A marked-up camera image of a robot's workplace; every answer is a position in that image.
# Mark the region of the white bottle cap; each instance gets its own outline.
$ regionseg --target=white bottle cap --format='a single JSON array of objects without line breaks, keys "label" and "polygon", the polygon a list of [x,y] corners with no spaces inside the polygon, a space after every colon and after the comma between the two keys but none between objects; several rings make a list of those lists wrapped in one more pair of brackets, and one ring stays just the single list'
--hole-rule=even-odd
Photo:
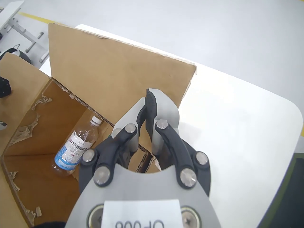
[{"label": "white bottle cap", "polygon": [[101,120],[99,120],[96,116],[92,117],[92,120],[90,121],[93,125],[99,126],[101,124]]}]

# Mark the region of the dark mat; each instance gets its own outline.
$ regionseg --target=dark mat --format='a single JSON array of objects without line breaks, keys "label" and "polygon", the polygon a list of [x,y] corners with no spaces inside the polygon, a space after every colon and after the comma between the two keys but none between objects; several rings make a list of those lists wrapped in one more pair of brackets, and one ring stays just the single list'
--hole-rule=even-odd
[{"label": "dark mat", "polygon": [[304,159],[296,158],[290,181],[269,228],[304,227]]}]

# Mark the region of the plastic bottle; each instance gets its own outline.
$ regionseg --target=plastic bottle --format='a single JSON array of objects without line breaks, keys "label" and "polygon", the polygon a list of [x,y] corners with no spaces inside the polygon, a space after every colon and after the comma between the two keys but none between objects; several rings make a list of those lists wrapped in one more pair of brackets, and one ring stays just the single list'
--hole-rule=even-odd
[{"label": "plastic bottle", "polygon": [[89,123],[76,126],[52,162],[52,170],[57,175],[64,177],[73,173],[82,154],[98,139],[97,127],[100,123],[101,120],[93,116]]}]

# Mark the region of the corrugated cardboard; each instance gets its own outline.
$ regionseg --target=corrugated cardboard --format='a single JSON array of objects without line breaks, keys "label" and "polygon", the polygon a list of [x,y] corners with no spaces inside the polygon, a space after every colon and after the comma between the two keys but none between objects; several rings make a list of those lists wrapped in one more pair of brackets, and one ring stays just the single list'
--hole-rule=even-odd
[{"label": "corrugated cardboard", "polygon": [[[50,24],[49,38],[53,78],[12,54],[0,62],[12,87],[0,99],[0,120],[8,124],[0,131],[0,227],[66,221],[79,197],[77,171],[60,178],[50,164],[75,125],[92,115],[103,119],[96,146],[147,88],[179,106],[195,72],[194,65],[73,28]],[[129,169],[158,171],[144,126],[140,145]],[[33,220],[38,206],[42,216]]]}]

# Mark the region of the white floor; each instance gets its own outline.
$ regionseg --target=white floor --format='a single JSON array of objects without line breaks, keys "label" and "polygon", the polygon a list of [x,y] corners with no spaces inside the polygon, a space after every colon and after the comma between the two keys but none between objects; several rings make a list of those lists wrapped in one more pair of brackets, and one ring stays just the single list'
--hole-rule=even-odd
[{"label": "white floor", "polygon": [[[11,1],[0,0],[5,7]],[[142,42],[238,77],[292,101],[304,113],[304,2],[300,0],[25,0],[21,11]],[[38,35],[46,24],[17,15]],[[47,42],[47,34],[42,37]],[[4,51],[30,42],[11,30]],[[43,54],[29,52],[36,66]],[[298,150],[304,152],[301,137]]]}]

